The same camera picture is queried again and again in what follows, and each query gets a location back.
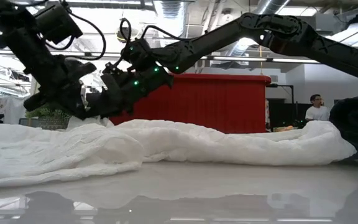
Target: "white fabric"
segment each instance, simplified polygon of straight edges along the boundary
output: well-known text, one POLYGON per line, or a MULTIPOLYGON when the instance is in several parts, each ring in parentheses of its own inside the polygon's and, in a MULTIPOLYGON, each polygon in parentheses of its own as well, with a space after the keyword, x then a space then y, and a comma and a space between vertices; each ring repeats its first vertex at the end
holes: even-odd
POLYGON ((24 101, 29 97, 8 97, 4 111, 4 124, 19 124, 19 120, 25 118, 24 101))
POLYGON ((86 124, 67 132, 0 124, 0 186, 113 175, 161 160, 312 166, 356 152, 330 122, 264 136, 170 121, 86 124))
POLYGON ((325 106, 320 106, 319 108, 311 106, 306 111, 306 119, 312 119, 315 121, 328 121, 329 109, 325 106))

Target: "black cable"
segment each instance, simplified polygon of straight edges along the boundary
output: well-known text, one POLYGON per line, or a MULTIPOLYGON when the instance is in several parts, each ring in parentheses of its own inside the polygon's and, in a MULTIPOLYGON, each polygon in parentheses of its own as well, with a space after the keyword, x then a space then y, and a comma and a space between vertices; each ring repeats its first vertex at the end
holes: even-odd
POLYGON ((72 13, 72 11, 67 7, 67 3, 65 0, 59 0, 60 4, 65 7, 66 11, 73 17, 86 22, 87 24, 91 25, 94 29, 96 29, 96 31, 98 31, 98 33, 100 34, 101 38, 102 38, 102 42, 103 42, 103 49, 102 52, 100 53, 99 56, 95 57, 95 58, 89 58, 89 57, 81 57, 81 56, 67 56, 67 57, 71 57, 71 58, 77 58, 77 59, 81 59, 81 60, 88 60, 88 61, 93 61, 93 60, 99 60, 101 58, 103 58, 104 54, 106 53, 106 48, 107 48, 107 42, 106 42, 106 37, 104 36, 103 32, 99 29, 99 27, 97 27, 95 24, 93 24, 91 21, 84 19, 80 16, 77 16, 76 14, 72 13))
POLYGON ((45 42, 45 45, 50 47, 51 49, 55 49, 55 50, 67 50, 74 42, 74 36, 71 36, 70 37, 70 41, 66 44, 66 46, 62 47, 62 48, 58 48, 58 47, 55 47, 49 43, 46 43, 45 42))
POLYGON ((345 24, 347 23, 347 22, 342 21, 341 18, 339 18, 339 16, 338 16, 337 14, 334 14, 334 16, 336 17, 336 19, 339 20, 339 22, 343 22, 343 23, 345 23, 345 24))
POLYGON ((17 6, 17 7, 20 7, 20 6, 34 7, 34 6, 39 6, 39 5, 45 4, 47 2, 49 2, 49 0, 43 0, 43 1, 33 2, 33 3, 28 3, 28 4, 18 4, 18 3, 11 2, 11 4, 14 6, 17 6))
POLYGON ((148 25, 148 26, 144 29, 143 34, 142 34, 142 36, 141 36, 140 38, 144 38, 144 36, 145 36, 145 34, 147 33, 147 30, 148 30, 148 29, 158 30, 158 31, 160 31, 161 33, 163 33, 163 34, 165 34, 165 35, 167 35, 167 36, 169 36, 169 37, 171 37, 171 38, 173 38, 173 39, 175 39, 175 40, 191 40, 191 39, 193 39, 193 38, 180 38, 180 37, 177 37, 177 36, 175 36, 175 35, 173 35, 173 34, 170 34, 170 33, 168 33, 167 31, 165 31, 165 30, 163 30, 163 29, 161 29, 161 28, 159 28, 159 27, 157 27, 157 26, 155 26, 155 25, 148 25))
MULTIPOLYGON (((131 42, 131 35, 132 35, 132 25, 129 22, 129 20, 127 20, 126 18, 121 19, 121 23, 119 24, 119 32, 122 34, 122 37, 126 41, 125 47, 124 47, 124 50, 123 50, 123 52, 126 52, 127 49, 128 49, 129 43, 131 42), (127 37, 125 36, 125 33, 124 33, 124 23, 125 22, 128 24, 128 36, 127 37)), ((114 66, 115 67, 118 66, 121 63, 121 61, 122 61, 122 56, 119 57, 119 59, 117 60, 116 63, 114 63, 114 66)))

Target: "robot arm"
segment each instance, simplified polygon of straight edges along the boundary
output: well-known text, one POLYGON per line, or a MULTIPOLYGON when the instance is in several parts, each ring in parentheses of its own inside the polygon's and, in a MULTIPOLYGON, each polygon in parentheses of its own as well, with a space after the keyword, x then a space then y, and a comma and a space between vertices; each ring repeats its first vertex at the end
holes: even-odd
POLYGON ((243 37, 278 54, 308 57, 358 78, 358 49, 321 37, 310 25, 293 16, 245 13, 205 35, 164 48, 151 49, 143 38, 129 42, 121 56, 132 66, 128 72, 111 64, 106 66, 101 78, 108 89, 91 111, 131 112, 132 105, 151 91, 161 85, 172 86, 173 77, 164 68, 182 73, 201 57, 243 37))
POLYGON ((67 10, 67 6, 56 4, 33 16, 25 7, 0 0, 0 48, 9 47, 26 67, 24 72, 31 73, 41 86, 40 92, 25 102, 29 111, 50 102, 80 119, 131 112, 133 104, 151 91, 162 85, 172 86, 173 76, 164 68, 182 73, 201 57, 242 37, 273 52, 308 57, 358 78, 357 49, 321 37, 296 17, 245 13, 205 35, 182 39, 164 48, 151 49, 143 38, 129 41, 121 57, 132 66, 124 72, 116 65, 106 64, 101 78, 107 89, 87 99, 86 110, 78 79, 96 67, 86 63, 68 69, 65 57, 52 55, 45 46, 45 40, 57 44, 67 37, 82 35, 67 10))
POLYGON ((151 51, 161 65, 173 73, 181 73, 201 57, 242 37, 275 53, 308 57, 358 78, 358 49, 320 36, 309 24, 292 16, 245 13, 201 37, 151 51))
POLYGON ((66 58, 52 55, 45 45, 46 40, 58 44, 67 37, 82 35, 67 9, 54 4, 33 16, 25 7, 0 0, 0 31, 0 49, 9 47, 25 66, 24 73, 30 73, 41 86, 39 93, 25 101, 26 109, 32 111, 46 102, 53 102, 85 119, 78 79, 95 71, 96 67, 86 63, 70 70, 66 58))

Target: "person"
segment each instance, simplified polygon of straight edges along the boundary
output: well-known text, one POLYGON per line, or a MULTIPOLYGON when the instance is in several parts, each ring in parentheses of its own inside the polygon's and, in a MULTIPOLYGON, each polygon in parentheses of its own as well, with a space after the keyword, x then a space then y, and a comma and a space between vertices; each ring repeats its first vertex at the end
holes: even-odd
POLYGON ((314 94, 310 97, 310 102, 313 105, 306 111, 306 120, 328 121, 329 110, 327 107, 321 105, 321 96, 319 94, 314 94))

